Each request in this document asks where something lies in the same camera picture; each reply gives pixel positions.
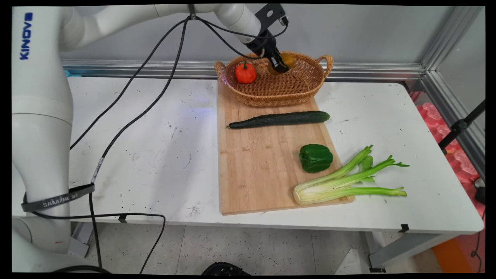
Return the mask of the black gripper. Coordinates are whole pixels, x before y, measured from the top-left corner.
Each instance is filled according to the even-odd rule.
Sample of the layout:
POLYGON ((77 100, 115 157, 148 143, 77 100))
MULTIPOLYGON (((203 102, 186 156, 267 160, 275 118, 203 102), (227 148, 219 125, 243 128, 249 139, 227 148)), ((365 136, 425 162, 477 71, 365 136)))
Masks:
POLYGON ((290 69, 290 55, 280 53, 276 46, 276 39, 269 30, 264 30, 259 37, 246 43, 247 48, 258 57, 269 59, 269 73, 283 74, 290 69))

